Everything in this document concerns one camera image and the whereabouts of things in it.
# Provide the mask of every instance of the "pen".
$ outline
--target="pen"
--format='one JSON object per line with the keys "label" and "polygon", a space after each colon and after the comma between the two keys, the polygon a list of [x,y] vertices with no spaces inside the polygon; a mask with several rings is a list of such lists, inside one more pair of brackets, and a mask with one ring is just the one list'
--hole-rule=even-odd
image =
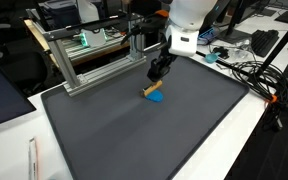
{"label": "pen", "polygon": [[29,180],[37,180],[37,149],[36,149],[36,140],[35,138],[30,139],[29,141],[29,150],[28,150],[28,160],[29,160]]}

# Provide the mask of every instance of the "gray work surface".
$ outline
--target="gray work surface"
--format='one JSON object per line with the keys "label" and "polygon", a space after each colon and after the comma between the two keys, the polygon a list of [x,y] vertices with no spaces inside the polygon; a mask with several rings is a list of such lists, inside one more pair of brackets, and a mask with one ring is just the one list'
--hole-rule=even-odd
{"label": "gray work surface", "polygon": [[172,178],[248,92],[237,81],[179,57],[160,88],[164,100],[150,102],[139,95],[149,84],[149,63],[76,97],[63,87],[42,95],[74,179]]}

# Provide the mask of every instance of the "white table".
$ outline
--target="white table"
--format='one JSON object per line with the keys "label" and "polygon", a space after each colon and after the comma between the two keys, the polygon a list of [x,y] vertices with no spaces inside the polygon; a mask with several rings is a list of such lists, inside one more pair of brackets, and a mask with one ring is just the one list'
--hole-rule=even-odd
{"label": "white table", "polygon": [[[257,29],[282,30],[279,31],[279,36],[282,37],[288,30],[288,25],[274,21],[277,16],[276,13],[273,17],[252,17],[236,28],[248,33],[253,33]],[[223,45],[223,42],[216,41],[214,44]],[[273,64],[281,70],[288,64],[287,48],[288,44],[273,61]],[[199,51],[208,53],[208,47],[199,47]],[[228,70],[220,70],[215,64],[207,64],[198,55],[193,59],[225,75],[230,75]],[[264,58],[257,57],[257,60],[263,61]],[[35,112],[0,124],[0,180],[28,179],[28,142],[32,137],[38,140],[40,179],[72,179],[45,114],[40,95],[29,98],[37,108]],[[253,92],[248,93],[174,179],[224,179],[263,112],[264,101]]]}

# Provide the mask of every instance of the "blue object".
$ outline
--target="blue object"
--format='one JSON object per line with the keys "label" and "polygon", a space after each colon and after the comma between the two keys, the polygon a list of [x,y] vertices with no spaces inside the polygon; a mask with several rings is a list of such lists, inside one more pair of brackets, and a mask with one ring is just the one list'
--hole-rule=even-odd
{"label": "blue object", "polygon": [[202,34],[200,34],[197,38],[197,40],[199,39],[214,39],[214,28],[210,27],[207,31],[203,32]]}
{"label": "blue object", "polygon": [[214,63],[215,61],[218,60],[218,56],[220,55],[221,53],[217,52],[217,53],[212,53],[212,54],[208,54],[205,56],[205,60],[207,63]]}
{"label": "blue object", "polygon": [[159,90],[154,90],[146,96],[146,99],[153,102],[161,102],[163,100],[163,94]]}

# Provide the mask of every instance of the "blue sponge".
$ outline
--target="blue sponge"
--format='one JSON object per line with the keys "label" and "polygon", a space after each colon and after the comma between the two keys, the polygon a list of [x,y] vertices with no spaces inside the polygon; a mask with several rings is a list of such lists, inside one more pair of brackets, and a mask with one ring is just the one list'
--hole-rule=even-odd
{"label": "blue sponge", "polygon": [[163,94],[159,90],[154,90],[146,96],[146,99],[153,102],[161,102],[163,100]]}

